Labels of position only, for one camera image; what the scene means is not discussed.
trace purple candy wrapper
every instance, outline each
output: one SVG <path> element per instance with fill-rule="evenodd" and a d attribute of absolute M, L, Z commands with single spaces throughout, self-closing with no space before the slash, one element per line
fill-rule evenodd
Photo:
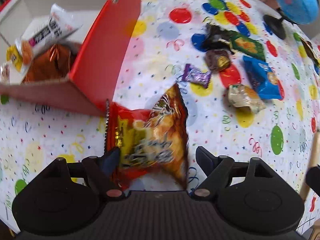
<path fill-rule="evenodd" d="M 184 67 L 184 74 L 182 81 L 189 81 L 194 84 L 199 84 L 204 88 L 208 88 L 211 79 L 211 71 L 203 73 L 200 69 L 186 64 Z"/>

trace globe base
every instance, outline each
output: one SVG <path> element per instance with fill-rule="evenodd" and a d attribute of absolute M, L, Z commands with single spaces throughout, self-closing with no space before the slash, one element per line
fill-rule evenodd
<path fill-rule="evenodd" d="M 266 14 L 263 16 L 263 20 L 269 26 L 270 30 L 272 30 L 272 32 L 281 40 L 284 40 L 286 38 L 285 30 L 282 26 L 283 18 L 277 19 L 273 16 Z"/>

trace ribbed black surface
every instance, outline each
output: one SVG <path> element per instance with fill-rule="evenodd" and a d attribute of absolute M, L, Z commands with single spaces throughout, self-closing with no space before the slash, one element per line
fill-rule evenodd
<path fill-rule="evenodd" d="M 209 202 L 192 200 L 186 192 L 133 191 L 129 198 L 107 204 L 92 224 L 65 236 L 36 236 L 17 240 L 303 240 L 296 232 L 254 236 L 236 230 L 218 217 Z"/>

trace green snack bag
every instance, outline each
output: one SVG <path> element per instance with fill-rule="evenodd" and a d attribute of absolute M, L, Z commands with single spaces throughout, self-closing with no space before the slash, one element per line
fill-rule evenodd
<path fill-rule="evenodd" d="M 231 43 L 233 49 L 239 50 L 256 59 L 266 61 L 261 43 L 236 32 L 232 32 Z"/>

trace wooden stick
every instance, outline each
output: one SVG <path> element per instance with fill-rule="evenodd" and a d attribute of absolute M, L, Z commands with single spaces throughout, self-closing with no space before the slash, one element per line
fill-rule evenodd
<path fill-rule="evenodd" d="M 319 154 L 320 154 L 320 129 L 317 128 L 317 132 L 313 136 L 311 154 L 310 154 L 310 159 L 309 159 L 306 174 L 310 168 L 318 166 Z M 306 201 L 309 190 L 310 190 L 310 187 L 306 184 L 306 181 L 303 181 L 301 190 L 299 192 L 299 195 L 303 201 Z"/>

